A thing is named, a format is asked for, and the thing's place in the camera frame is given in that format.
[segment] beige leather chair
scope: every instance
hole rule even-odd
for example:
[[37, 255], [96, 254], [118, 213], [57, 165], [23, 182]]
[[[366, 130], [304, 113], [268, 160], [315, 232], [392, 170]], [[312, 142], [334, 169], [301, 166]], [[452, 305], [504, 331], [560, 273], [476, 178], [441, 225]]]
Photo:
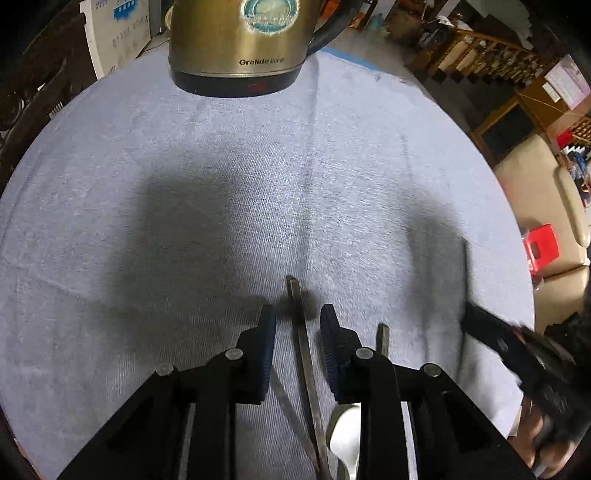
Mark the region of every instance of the beige leather chair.
[[560, 167], [538, 135], [515, 147], [496, 167], [495, 175], [522, 228], [550, 223], [560, 256], [540, 274], [544, 284], [534, 292], [535, 329], [561, 323], [581, 312], [589, 281], [589, 222], [569, 172]]

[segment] paper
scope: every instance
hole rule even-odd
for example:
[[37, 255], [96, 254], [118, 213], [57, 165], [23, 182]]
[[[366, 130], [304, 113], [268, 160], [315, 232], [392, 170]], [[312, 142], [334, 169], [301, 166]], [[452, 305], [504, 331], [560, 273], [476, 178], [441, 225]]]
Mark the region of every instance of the paper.
[[150, 41], [148, 0], [85, 0], [80, 11], [97, 79], [127, 65]]
[[554, 90], [552, 88], [552, 85], [550, 85], [548, 82], [546, 82], [545, 84], [542, 85], [542, 88], [544, 90], [546, 90], [546, 93], [548, 95], [550, 95], [550, 98], [552, 98], [552, 101], [554, 103], [558, 102], [558, 100], [560, 100], [560, 95], [558, 94], [558, 92], [556, 90]]
[[571, 110], [591, 93], [591, 87], [570, 55], [560, 60], [545, 78]]

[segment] red stool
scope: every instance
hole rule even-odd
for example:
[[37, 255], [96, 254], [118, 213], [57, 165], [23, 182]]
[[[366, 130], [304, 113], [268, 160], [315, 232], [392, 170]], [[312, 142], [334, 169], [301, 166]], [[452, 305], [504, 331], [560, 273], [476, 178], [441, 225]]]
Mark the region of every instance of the red stool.
[[558, 242], [549, 223], [527, 232], [523, 236], [523, 244], [532, 275], [537, 275], [542, 268], [558, 258]]

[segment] white spoon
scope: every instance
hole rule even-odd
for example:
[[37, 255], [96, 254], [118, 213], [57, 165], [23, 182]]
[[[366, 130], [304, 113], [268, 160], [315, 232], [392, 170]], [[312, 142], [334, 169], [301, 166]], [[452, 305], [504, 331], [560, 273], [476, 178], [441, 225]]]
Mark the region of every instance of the white spoon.
[[356, 403], [341, 414], [330, 437], [330, 451], [343, 462], [349, 480], [355, 480], [357, 476], [360, 438], [361, 405]]

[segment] kettle handle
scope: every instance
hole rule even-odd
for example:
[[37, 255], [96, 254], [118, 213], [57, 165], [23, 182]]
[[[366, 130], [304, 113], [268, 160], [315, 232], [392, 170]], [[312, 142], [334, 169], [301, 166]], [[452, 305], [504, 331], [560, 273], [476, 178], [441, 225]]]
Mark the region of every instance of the kettle handle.
[[363, 0], [340, 0], [335, 13], [312, 35], [306, 56], [316, 53], [333, 41], [351, 23], [362, 4]]

